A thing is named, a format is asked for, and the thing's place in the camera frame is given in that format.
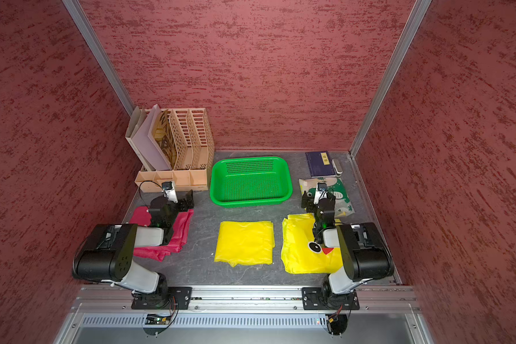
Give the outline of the pink raincoat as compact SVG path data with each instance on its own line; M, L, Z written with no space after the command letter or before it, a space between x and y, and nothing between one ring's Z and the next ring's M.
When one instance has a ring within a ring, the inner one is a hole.
M136 247L134 256L140 258L153 259L157 262L163 262L164 258L173 253L179 253L183 246L187 243L189 227L191 224L194 210L189 209L187 212L180 213L173 225L173 236L166 246L160 247ZM151 224L151 215L144 206L139 206L133 212L130 218L131 224L148 226Z

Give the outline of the green dinosaur raincoat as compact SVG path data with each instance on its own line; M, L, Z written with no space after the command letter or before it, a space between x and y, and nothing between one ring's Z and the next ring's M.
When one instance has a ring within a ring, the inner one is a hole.
M355 212L341 179L335 177L319 177L313 179L299 179L298 182L302 194L304 192L311 192L313 194L313 203L317 184L327 183L328 193L335 197L335 218L347 217Z

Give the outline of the yellow duck raincoat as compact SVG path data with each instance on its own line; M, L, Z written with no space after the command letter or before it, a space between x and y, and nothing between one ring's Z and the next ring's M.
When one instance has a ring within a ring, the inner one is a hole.
M314 240L312 228L315 223L312 214L288 215L282 222L283 247L281 259L285 271L293 275L331 274L343 266L339 248L310 249Z

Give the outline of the plain yellow raincoat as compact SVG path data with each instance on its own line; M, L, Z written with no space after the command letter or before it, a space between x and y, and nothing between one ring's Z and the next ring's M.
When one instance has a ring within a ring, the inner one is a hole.
M214 261L225 262L231 267L271 265L274 248L272 222L222 222Z

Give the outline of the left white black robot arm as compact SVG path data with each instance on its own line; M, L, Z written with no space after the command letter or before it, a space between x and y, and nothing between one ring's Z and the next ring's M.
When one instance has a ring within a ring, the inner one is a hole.
M146 214L149 225L99 224L77 249L72 276L88 282L109 282L131 290L141 297L162 302L170 298L166 278L133 261L136 249L156 259L166 256L165 249L183 245L183 226L194 210L193 191L179 199L176 192L165 190L151 201Z

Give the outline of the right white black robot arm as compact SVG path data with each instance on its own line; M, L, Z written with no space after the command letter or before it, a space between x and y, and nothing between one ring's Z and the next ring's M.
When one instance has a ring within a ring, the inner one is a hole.
M321 297L324 301L350 295L361 285L381 280L394 273L394 262L377 226L373 222L345 224L335 221L335 196L328 190L302 193L301 207L311 213L310 250L325 248L341 251L343 266L325 278Z

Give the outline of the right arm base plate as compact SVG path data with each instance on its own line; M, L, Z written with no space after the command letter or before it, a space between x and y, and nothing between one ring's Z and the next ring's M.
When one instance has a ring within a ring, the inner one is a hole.
M357 294L334 294L327 288L302 288L304 310L350 311L359 310Z

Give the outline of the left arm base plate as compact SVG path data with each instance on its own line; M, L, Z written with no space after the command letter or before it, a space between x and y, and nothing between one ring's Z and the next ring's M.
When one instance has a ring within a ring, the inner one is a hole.
M193 288L167 287L149 294L133 294L133 310L187 310Z

